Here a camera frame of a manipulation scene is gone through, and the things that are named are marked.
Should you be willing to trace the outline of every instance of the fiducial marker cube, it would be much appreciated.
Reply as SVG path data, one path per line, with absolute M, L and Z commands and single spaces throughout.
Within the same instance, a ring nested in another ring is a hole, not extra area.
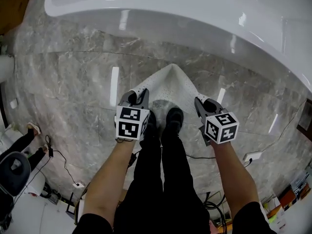
M 150 110 L 117 106 L 116 137 L 139 140 L 144 133 Z
M 205 135 L 217 144 L 234 140 L 239 122 L 232 112 L 206 117 Z

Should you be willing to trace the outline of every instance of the black pants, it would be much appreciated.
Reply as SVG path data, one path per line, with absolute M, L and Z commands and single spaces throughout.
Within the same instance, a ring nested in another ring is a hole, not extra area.
M 182 141 L 175 132 L 165 129 L 161 143 L 162 158 L 157 136 L 146 136 L 140 142 L 142 150 L 134 180 L 116 211 L 115 232 L 210 233 L 209 213 L 195 193 Z M 164 190 L 160 178 L 161 160 Z
M 5 156 L 12 152 L 21 152 L 23 151 L 35 138 L 34 135 L 34 129 L 28 129 L 28 132 L 26 135 L 20 137 L 17 141 L 14 142 L 14 144 L 6 150 L 3 154 L 0 155 L 0 160 L 2 160 Z M 39 162 L 44 157 L 45 152 L 40 147 L 35 154 L 31 155 L 28 158 L 28 161 L 30 163 L 31 171 L 35 169 L 35 167 L 39 164 Z

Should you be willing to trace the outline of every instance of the electrical outlet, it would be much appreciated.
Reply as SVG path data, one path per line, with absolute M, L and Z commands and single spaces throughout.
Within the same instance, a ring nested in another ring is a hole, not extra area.
M 251 158 L 253 160 L 260 159 L 261 155 L 262 155 L 262 152 L 248 153 L 248 154 L 245 154 L 243 160 L 244 162 L 248 162 Z
M 75 186 L 76 188 L 83 188 L 84 184 L 81 182 L 77 182 L 77 184 L 74 183 L 73 186 Z

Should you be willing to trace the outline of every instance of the black shoe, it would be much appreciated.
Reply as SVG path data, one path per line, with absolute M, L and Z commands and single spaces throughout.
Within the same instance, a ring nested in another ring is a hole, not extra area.
M 182 128 L 183 120 L 183 111 L 179 108 L 172 108 L 166 117 L 166 128 L 178 134 Z
M 144 137 L 157 135 L 156 116 L 152 110 L 150 110 L 150 113 L 151 115 L 148 118 L 147 127 L 146 130 L 144 131 Z

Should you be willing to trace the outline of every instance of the person's arm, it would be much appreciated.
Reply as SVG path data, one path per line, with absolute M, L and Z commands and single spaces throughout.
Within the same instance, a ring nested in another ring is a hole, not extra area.
M 234 219 L 245 205 L 259 202 L 257 188 L 229 142 L 217 145 L 211 141 L 211 145 L 220 170 L 224 194 Z
M 114 225 L 115 211 L 135 141 L 118 143 L 92 179 L 86 194 L 83 214 L 96 214 Z

